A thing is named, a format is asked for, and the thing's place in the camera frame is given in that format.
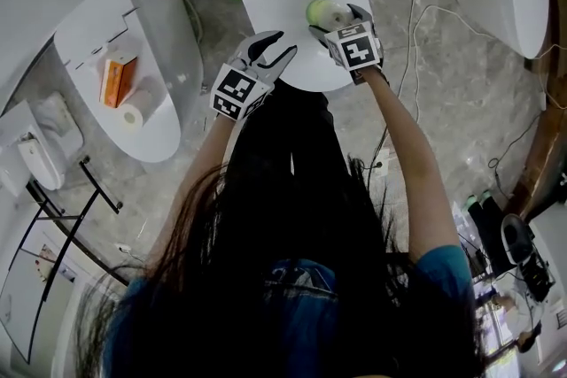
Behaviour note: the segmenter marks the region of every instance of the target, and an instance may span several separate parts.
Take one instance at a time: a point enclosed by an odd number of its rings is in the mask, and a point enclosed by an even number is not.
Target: toilet lid
[[[282,30],[283,37],[270,46],[264,57],[271,63],[287,47],[297,44],[298,54],[282,74],[282,80],[306,91],[331,91],[348,85],[350,74],[336,66],[329,52],[311,35],[307,6],[314,0],[243,0],[256,33]],[[371,12],[369,0],[331,0],[357,4]]]

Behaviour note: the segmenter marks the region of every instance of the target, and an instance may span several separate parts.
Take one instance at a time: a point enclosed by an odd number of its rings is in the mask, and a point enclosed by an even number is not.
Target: orange box
[[[132,88],[137,57],[116,50],[106,56],[105,73],[100,88],[100,102],[108,107],[120,105]]]

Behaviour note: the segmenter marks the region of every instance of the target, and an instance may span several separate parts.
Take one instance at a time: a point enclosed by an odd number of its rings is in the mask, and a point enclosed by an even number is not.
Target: marble floor
[[[205,29],[201,52],[205,85],[210,87],[221,64],[243,37],[252,34],[252,28],[240,1],[192,1]],[[414,115],[418,100],[420,125],[438,158],[449,199],[460,205],[471,193],[494,189],[493,171],[487,163],[500,156],[537,115],[537,80],[524,70],[522,58],[501,42],[473,34],[455,16],[429,10],[417,32],[416,96],[416,48],[413,43],[408,47],[410,0],[370,2],[384,45],[384,72],[396,91],[409,57],[400,98]],[[455,0],[416,0],[414,24],[429,4],[459,12]],[[130,158],[105,135],[76,92],[57,52],[50,47],[23,81],[13,102],[40,99],[52,90],[64,96],[84,135],[85,145],[78,158],[90,155],[97,178],[124,204],[116,216],[103,202],[96,202],[79,237],[112,266],[129,259],[117,251],[115,243],[130,245],[132,253],[143,258],[159,234],[183,174],[213,122],[214,113],[207,107],[208,95],[199,98],[176,154],[165,162],[150,165]],[[384,122],[368,86],[349,86],[327,96],[343,152],[369,162]],[[499,173],[505,191],[513,188],[522,170],[534,130],[501,162]],[[404,185],[391,143],[386,141],[384,147],[390,150],[389,171],[385,177],[374,178],[372,190],[378,200],[384,185],[387,186],[386,203],[395,216],[403,248],[408,234]],[[52,196],[71,213],[82,207],[91,190],[75,165],[64,188]]]

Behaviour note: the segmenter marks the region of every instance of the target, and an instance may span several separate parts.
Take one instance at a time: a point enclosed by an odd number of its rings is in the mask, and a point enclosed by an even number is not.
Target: black metal frame
[[[42,298],[40,300],[39,307],[37,308],[37,313],[35,314],[34,327],[32,329],[32,339],[31,339],[31,342],[29,343],[29,350],[27,352],[27,356],[24,356],[22,354],[22,352],[19,351],[18,346],[15,343],[12,342],[14,344],[14,346],[16,347],[16,350],[18,350],[18,352],[21,354],[22,358],[26,361],[27,364],[29,364],[29,361],[31,360],[32,348],[33,348],[34,337],[35,337],[35,329],[37,327],[37,321],[39,320],[39,314],[42,310],[43,303],[45,301],[47,301],[47,297],[50,293],[51,286],[53,285],[53,281],[55,280],[55,276],[57,275],[58,269],[61,266],[61,263],[63,262],[63,257],[65,256],[67,249],[69,249],[69,246],[71,245],[71,243],[75,243],[77,246],[80,245],[79,248],[83,252],[86,253],[86,251],[87,251],[87,249],[84,247],[84,245],[79,243],[76,240],[76,238],[74,238],[74,236],[76,235],[77,230],[79,229],[83,220],[85,219],[85,216],[89,212],[90,207],[95,203],[95,200],[97,200],[97,197],[101,196],[116,214],[119,214],[120,209],[122,208],[122,202],[118,202],[117,204],[114,204],[114,202],[110,199],[110,197],[100,187],[97,180],[92,176],[89,169],[86,167],[86,165],[89,162],[90,162],[90,158],[87,156],[79,162],[79,166],[81,167],[81,170],[85,173],[87,178],[89,179],[89,182],[95,188],[95,191],[90,196],[89,201],[82,208],[81,213],[78,214],[78,215],[65,215],[65,210],[59,210],[57,208],[57,206],[51,201],[51,199],[47,196],[47,194],[45,194],[45,191],[43,191],[42,187],[37,183],[37,181],[34,181],[33,185],[31,183],[29,183],[27,185],[27,190],[32,195],[32,197],[35,199],[35,201],[39,204],[39,209],[37,210],[37,213],[35,214],[34,218],[30,222],[29,226],[27,227],[26,233],[22,236],[22,239],[19,242],[18,249],[16,250],[16,254],[12,258],[10,266],[8,267],[8,272],[10,272],[10,269],[12,269],[13,262],[14,262],[16,256],[18,255],[18,252],[20,250],[23,250],[23,245],[24,245],[24,243],[25,243],[25,241],[26,241],[26,239],[29,235],[29,232],[31,231],[32,227],[34,226],[34,224],[38,220],[52,220],[53,222],[55,222],[55,224],[58,226],[58,228],[64,234],[66,234],[66,240],[63,243],[63,246],[61,247],[61,251],[59,252],[57,259],[55,260],[55,262],[53,264],[53,268],[50,271],[50,275],[47,278],[47,282],[45,283],[45,288],[43,289]],[[66,229],[65,226],[63,226],[63,224],[61,224],[60,221],[62,221],[62,220],[74,220],[75,221],[71,230]],[[99,258],[96,258],[96,256],[94,256],[94,254],[92,254],[92,252],[89,251],[89,253],[87,253],[87,255],[89,256],[89,258],[93,259],[93,261],[95,261],[95,263],[97,263],[97,265],[99,265],[101,268],[103,268],[103,270],[105,270],[107,273],[111,274],[119,282],[123,283],[124,285],[128,285],[128,282],[126,280],[119,277],[117,274],[113,274],[111,272],[111,270],[108,268],[108,266],[104,265],[103,262]]]

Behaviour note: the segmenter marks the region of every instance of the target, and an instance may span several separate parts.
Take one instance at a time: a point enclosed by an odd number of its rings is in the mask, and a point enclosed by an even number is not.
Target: long black hair
[[[135,290],[117,305],[93,308],[84,298],[79,321],[96,315],[89,326],[78,322],[78,376],[101,367],[112,378],[284,375],[283,321],[263,315],[265,279],[281,258],[292,266],[308,258],[336,275],[337,329],[318,352],[322,375],[482,375],[472,296],[453,300],[415,273],[393,241],[384,201],[372,203],[363,168],[349,158],[344,180],[325,188],[269,169],[262,184],[254,171],[205,175]]]

